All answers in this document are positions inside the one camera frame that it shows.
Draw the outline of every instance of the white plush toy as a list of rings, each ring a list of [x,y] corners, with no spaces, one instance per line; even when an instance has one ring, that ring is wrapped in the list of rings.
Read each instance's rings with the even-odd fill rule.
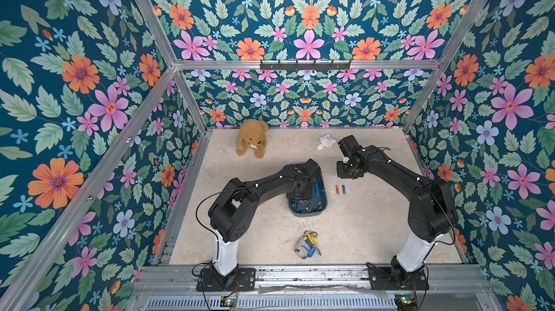
[[[337,142],[336,139],[331,137],[330,134],[325,134],[320,138],[320,144],[318,145],[318,150],[323,150],[324,147],[331,147]]]

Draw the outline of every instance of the floral wallpaper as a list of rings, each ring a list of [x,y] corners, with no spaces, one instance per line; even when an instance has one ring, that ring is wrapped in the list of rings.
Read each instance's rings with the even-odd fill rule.
[[[555,307],[555,0],[489,0],[411,130],[456,230],[510,311]]]
[[[152,0],[183,59],[431,59],[470,0]],[[475,35],[465,44],[474,46]]]
[[[165,70],[133,0],[0,0],[0,293]],[[194,151],[173,84],[25,309],[123,309]]]

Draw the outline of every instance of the light blue flower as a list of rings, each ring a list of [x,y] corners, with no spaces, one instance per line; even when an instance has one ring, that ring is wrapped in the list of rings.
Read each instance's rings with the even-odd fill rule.
[[[63,41],[67,38],[67,36],[64,35],[64,29],[52,28],[52,31],[54,32],[55,39],[60,39],[60,41]]]
[[[21,195],[19,198],[21,201],[13,204],[15,208],[19,208],[19,212],[23,213],[27,208],[33,207],[33,204],[31,204],[32,196],[26,199],[24,195]]]
[[[96,225],[93,225],[93,235],[100,234],[102,227],[103,225],[101,224],[101,221],[98,221]]]
[[[58,146],[62,151],[60,153],[58,153],[58,157],[63,157],[64,159],[68,159],[68,155],[72,155],[73,152],[70,151],[71,149],[71,145],[67,145],[67,147],[64,147],[64,145],[59,145]]]
[[[28,141],[26,139],[27,136],[29,136],[29,133],[23,133],[23,131],[21,129],[17,129],[17,134],[15,134],[15,133],[10,134],[10,137],[16,139],[17,144],[20,144],[21,141],[27,142]]]
[[[66,130],[70,132],[75,129],[75,120],[71,120],[71,118],[68,117],[65,122],[62,122],[62,126],[66,127]]]
[[[50,41],[48,41],[48,40],[42,41],[40,39],[40,37],[38,37],[38,36],[35,39],[37,40],[37,43],[35,44],[35,46],[40,47],[40,49],[42,51],[46,51],[47,49],[51,49],[50,46],[48,45],[50,43]]]
[[[96,305],[97,301],[99,301],[101,299],[101,291],[98,290],[96,292],[93,292],[93,297],[89,300],[89,302],[93,305]]]

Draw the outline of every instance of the aluminum frame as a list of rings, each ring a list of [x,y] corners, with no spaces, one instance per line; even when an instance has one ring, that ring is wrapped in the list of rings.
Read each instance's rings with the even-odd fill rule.
[[[58,258],[60,251],[66,246],[73,230],[81,223],[97,194],[107,182],[108,177],[117,168],[125,151],[129,148],[129,142],[133,140],[152,113],[158,99],[170,85],[175,72],[174,68],[167,69],[148,93],[129,122],[118,134],[114,143],[94,167],[73,200],[67,205],[45,238],[40,241],[18,277],[4,292],[0,299],[0,310],[19,311],[23,309],[31,294],[34,293],[40,281]]]
[[[445,49],[441,53],[439,69],[434,71],[432,76],[430,76],[430,78],[426,82],[424,88],[422,88],[422,90],[420,91],[418,99],[416,99],[414,105],[411,108],[411,113],[408,115],[405,124],[403,124],[403,131],[405,132],[405,134],[409,133],[409,130],[414,124],[416,118],[422,112],[424,106],[426,106],[426,102],[434,92],[436,85],[447,70],[447,67],[453,60],[454,56],[457,54],[463,40],[476,22],[478,15],[482,12],[482,9],[486,5],[487,1],[488,0],[471,0],[468,4],[468,9],[465,15],[462,17],[461,23],[458,25],[454,34],[449,39],[447,46],[445,46]]]

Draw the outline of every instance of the pink flower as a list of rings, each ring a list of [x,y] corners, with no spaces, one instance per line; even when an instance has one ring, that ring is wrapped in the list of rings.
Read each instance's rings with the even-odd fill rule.
[[[331,37],[335,38],[335,41],[345,40],[345,36],[347,36],[347,31],[345,31],[345,27],[341,27],[340,29],[335,28],[334,33]]]
[[[464,97],[465,94],[466,89],[463,89],[461,92],[459,92],[458,89],[454,91],[454,97],[449,99],[449,102],[453,104],[453,106],[451,106],[451,109],[453,111],[455,109],[457,109],[459,112],[462,111],[462,106],[468,102],[468,99]]]
[[[115,172],[113,172],[108,178],[107,182],[104,183],[104,187],[102,187],[101,191],[98,192],[98,195],[97,195],[98,199],[102,199],[104,197],[105,190],[108,192],[111,192],[112,190],[114,190],[114,185],[110,183],[110,181],[114,179],[114,176],[115,176]]]
[[[127,96],[127,91],[131,89],[131,87],[127,85],[127,79],[125,77],[121,79],[120,76],[118,76],[116,82],[114,82],[114,87],[118,89],[118,94],[123,93],[125,96]]]
[[[273,78],[278,78],[278,74],[274,73],[274,70],[256,70],[256,72],[258,72],[260,74],[260,76],[258,77],[258,79],[260,81],[265,80],[267,83],[272,82]]]
[[[285,84],[285,81],[281,82],[281,84],[276,84],[276,93],[280,93],[283,95],[284,93],[289,92],[290,85]]]
[[[522,199],[526,199],[528,197],[528,191],[531,191],[534,194],[541,193],[539,187],[532,183],[539,180],[539,173],[531,172],[526,175],[527,172],[528,169],[526,169],[524,164],[520,164],[518,167],[518,174],[514,170],[507,171],[507,175],[516,180],[509,182],[509,189],[518,189],[518,195],[520,195]]]
[[[91,117],[90,113],[87,111],[85,112],[85,117],[77,117],[77,120],[81,125],[79,126],[79,131],[84,132],[87,131],[87,135],[91,136],[93,134],[93,130],[98,130],[98,125],[95,123],[98,121],[97,117]]]
[[[129,188],[129,184],[135,184],[135,176],[137,176],[137,173],[133,172],[133,168],[129,168],[128,170],[123,170],[123,177],[120,181],[125,183],[126,188]]]
[[[501,76],[500,78],[494,78],[493,84],[489,86],[489,90],[493,91],[493,95],[497,95],[497,92],[503,94],[505,92],[506,86],[509,85],[509,82],[505,82],[505,76]]]
[[[401,48],[409,49],[409,47],[415,45],[416,36],[411,36],[411,34],[407,35],[407,38],[401,40]]]
[[[548,114],[547,120],[550,122],[545,125],[546,129],[553,129],[555,128],[555,114]]]
[[[509,130],[513,130],[517,126],[517,115],[521,118],[530,118],[534,115],[532,108],[530,106],[522,106],[532,96],[533,89],[527,88],[518,93],[515,98],[515,86],[512,84],[507,85],[505,88],[505,99],[496,97],[491,99],[491,105],[495,108],[501,108],[493,114],[491,119],[492,122],[498,123],[507,116],[505,120],[505,125]]]
[[[85,223],[89,223],[91,220],[93,220],[94,216],[96,216],[96,213],[92,211],[88,212],[85,217],[83,217],[83,219],[81,220],[81,224],[79,224],[77,229],[75,229],[73,234],[71,234],[71,236],[69,237],[68,244],[70,246],[75,245],[75,243],[79,239],[79,232],[81,232],[81,235],[84,236],[90,235],[90,225]]]
[[[75,266],[75,270],[73,270],[73,277],[79,275],[79,273],[83,276],[88,275],[89,266],[97,265],[97,259],[93,258],[96,253],[96,248],[93,248],[89,252],[89,248],[85,247],[81,251],[81,257],[75,257],[72,259],[72,263]]]
[[[376,89],[378,90],[378,93],[385,92],[387,90],[387,87],[389,87],[389,83],[387,83],[385,81],[378,82],[376,84]]]
[[[449,130],[455,135],[461,130],[461,120],[457,118],[454,118],[451,122],[449,122],[449,125],[451,126]]]
[[[108,87],[108,97],[98,89],[94,91],[94,95],[102,105],[92,104],[88,111],[96,117],[102,117],[101,128],[103,132],[107,132],[112,127],[112,121],[118,129],[123,129],[127,123],[127,115],[121,111],[127,108],[129,101],[125,98],[118,99],[118,90],[114,85]]]
[[[349,69],[349,70],[340,70],[337,78],[342,78],[343,83],[346,83],[348,80],[354,80],[355,75],[358,72],[358,69]]]
[[[331,81],[329,81],[328,84],[323,86],[323,92],[328,94],[333,94],[334,92],[337,92],[336,87],[337,87],[337,83],[331,83]]]
[[[203,46],[208,47],[208,51],[212,51],[213,49],[218,49],[217,43],[218,43],[217,40],[212,40],[212,36],[209,36],[209,37],[203,36]]]
[[[446,74],[443,74],[440,79],[440,83],[437,84],[437,93],[441,94],[441,96],[445,97],[447,91],[450,91],[453,86],[449,83],[451,81],[451,77],[447,77]]]
[[[280,40],[281,42],[283,42],[283,38],[287,37],[285,28],[280,29],[279,27],[276,27],[275,31],[272,32],[272,35],[274,36],[274,41]]]
[[[306,56],[306,60],[310,60],[310,56],[314,58],[320,57],[320,51],[318,51],[316,48],[322,47],[323,40],[322,39],[315,40],[314,31],[307,30],[305,33],[304,41],[301,39],[297,39],[293,41],[293,43],[295,44],[296,47],[300,48],[300,50],[297,51],[297,54],[295,55],[296,58],[300,59]]]
[[[200,56],[207,57],[210,55],[206,49],[201,47],[203,44],[202,37],[195,36],[193,41],[191,41],[189,33],[185,30],[181,30],[181,38],[183,41],[174,40],[174,44],[179,48],[183,48],[183,51],[181,52],[181,57],[183,59],[189,59],[193,56],[194,60],[202,60]]]
[[[546,242],[544,246],[537,243],[536,250],[538,250],[538,253],[536,253],[536,259],[545,260],[545,267],[548,270],[553,269],[553,265],[555,264],[555,254],[553,254],[551,243]]]
[[[237,86],[235,84],[235,82],[231,83],[229,81],[227,81],[227,83],[225,84],[225,91],[226,92],[230,92],[230,93],[234,93],[237,90]]]
[[[416,45],[417,47],[413,47],[408,50],[407,54],[409,56],[414,56],[416,54],[415,59],[422,59],[426,56],[428,59],[433,58],[436,55],[436,51],[433,49],[436,47],[441,46],[445,40],[444,39],[437,39],[437,30],[434,30],[428,35],[428,38],[425,39],[424,36],[417,36],[416,37]]]
[[[162,110],[162,103],[164,102],[164,99],[160,98],[158,100],[158,103],[154,106],[154,108],[152,109],[152,112],[156,112],[158,110]]]
[[[549,211],[544,208],[537,208],[536,212],[541,217],[546,218],[546,220],[543,220],[542,223],[539,224],[539,227],[545,231],[550,231],[551,228],[555,226],[555,202],[553,200],[550,200],[547,203],[547,208],[549,209]]]
[[[488,184],[490,187],[494,187],[496,182],[499,182],[501,180],[501,178],[499,178],[499,176],[496,176],[495,174],[497,173],[497,169],[490,169],[488,166],[486,166],[486,171],[480,171],[480,175],[482,175],[483,180],[482,183],[483,184]]]
[[[368,78],[370,81],[373,81],[376,77],[381,77],[382,73],[381,70],[377,69],[366,69],[366,73],[364,74],[364,78]]]
[[[164,131],[164,122],[158,118],[154,121],[154,131],[160,135]]]
[[[248,70],[234,70],[232,74],[233,78],[238,78],[241,82],[244,82],[246,78],[250,78],[250,73]]]

